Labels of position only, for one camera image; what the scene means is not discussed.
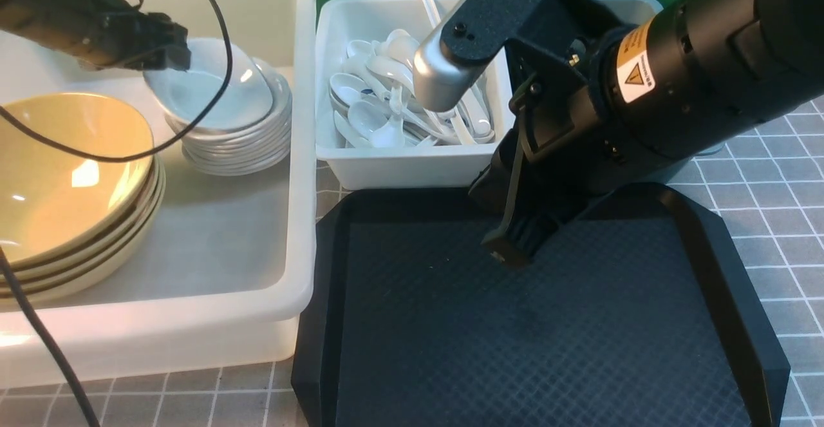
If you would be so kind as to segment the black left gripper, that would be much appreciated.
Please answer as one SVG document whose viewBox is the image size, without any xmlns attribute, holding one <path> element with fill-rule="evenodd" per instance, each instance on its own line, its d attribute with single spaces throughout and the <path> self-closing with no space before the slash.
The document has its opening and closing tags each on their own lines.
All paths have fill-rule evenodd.
<svg viewBox="0 0 824 427">
<path fill-rule="evenodd" d="M 191 66 L 187 28 L 126 0 L 50 1 L 39 18 L 45 46 L 97 69 L 187 71 Z"/>
</svg>

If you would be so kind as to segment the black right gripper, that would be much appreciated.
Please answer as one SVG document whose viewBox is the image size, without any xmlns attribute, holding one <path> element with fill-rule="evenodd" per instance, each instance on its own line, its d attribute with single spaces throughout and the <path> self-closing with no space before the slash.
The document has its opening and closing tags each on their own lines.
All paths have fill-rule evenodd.
<svg viewBox="0 0 824 427">
<path fill-rule="evenodd" d="M 598 0 L 506 0 L 506 50 L 529 77 L 510 101 L 516 121 L 470 196 L 502 214 L 482 240 L 511 268 L 592 199 L 644 178 L 644 145 L 610 106 L 612 51 L 631 25 Z"/>
</svg>

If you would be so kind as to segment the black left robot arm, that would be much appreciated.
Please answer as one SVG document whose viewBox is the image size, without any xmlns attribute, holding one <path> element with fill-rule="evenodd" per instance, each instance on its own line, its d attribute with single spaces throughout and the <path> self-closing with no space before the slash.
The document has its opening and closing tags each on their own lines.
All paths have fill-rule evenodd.
<svg viewBox="0 0 824 427">
<path fill-rule="evenodd" d="M 188 31 L 144 0 L 1 0 L 2 31 L 70 55 L 93 71 L 186 71 Z"/>
</svg>

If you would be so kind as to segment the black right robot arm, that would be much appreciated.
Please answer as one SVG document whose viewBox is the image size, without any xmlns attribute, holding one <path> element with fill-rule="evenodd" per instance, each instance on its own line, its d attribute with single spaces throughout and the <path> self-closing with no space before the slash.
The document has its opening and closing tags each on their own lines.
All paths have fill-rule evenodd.
<svg viewBox="0 0 824 427">
<path fill-rule="evenodd" d="M 597 0 L 466 0 L 457 59 L 505 48 L 530 77 L 471 197 L 512 267 L 597 199 L 822 95 L 822 0 L 677 0 L 626 24 Z"/>
</svg>

